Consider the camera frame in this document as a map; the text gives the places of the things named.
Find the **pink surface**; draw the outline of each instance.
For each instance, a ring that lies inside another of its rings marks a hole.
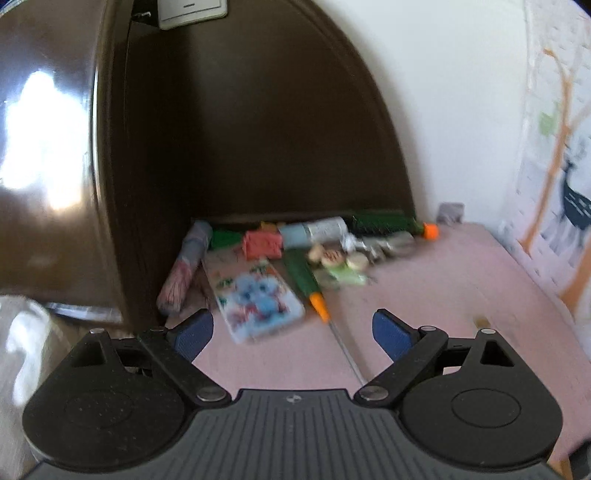
[[[437,242],[371,270],[376,283],[325,294],[362,372],[390,361],[374,342],[372,315],[386,308],[414,327],[436,325],[474,337],[486,317],[525,359],[560,404],[563,432],[553,457],[591,436],[591,365],[551,300],[481,226],[442,227]],[[215,314],[215,334],[196,365],[233,395],[239,388],[359,388],[329,328],[309,310],[298,326],[257,343],[236,345]]]

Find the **white label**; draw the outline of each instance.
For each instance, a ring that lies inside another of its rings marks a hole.
[[[310,232],[310,241],[313,244],[340,240],[347,233],[347,225],[341,217],[307,223],[306,227]]]

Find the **metal screw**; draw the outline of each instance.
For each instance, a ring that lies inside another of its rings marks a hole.
[[[359,390],[359,396],[367,401],[380,401],[388,398],[388,390],[377,385],[369,385]]]
[[[197,398],[205,402],[215,402],[226,398],[226,391],[222,387],[217,385],[211,385],[210,387],[203,387],[197,392]]]

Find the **round game piece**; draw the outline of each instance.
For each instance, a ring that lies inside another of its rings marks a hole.
[[[361,252],[353,252],[347,257],[347,265],[351,270],[363,272],[369,267],[369,259]]]
[[[320,262],[326,268],[339,267],[345,263],[345,256],[337,250],[327,250],[322,254]]]
[[[320,244],[314,244],[310,251],[308,252],[308,262],[313,265],[317,265],[322,260],[322,255],[324,254],[324,247]]]

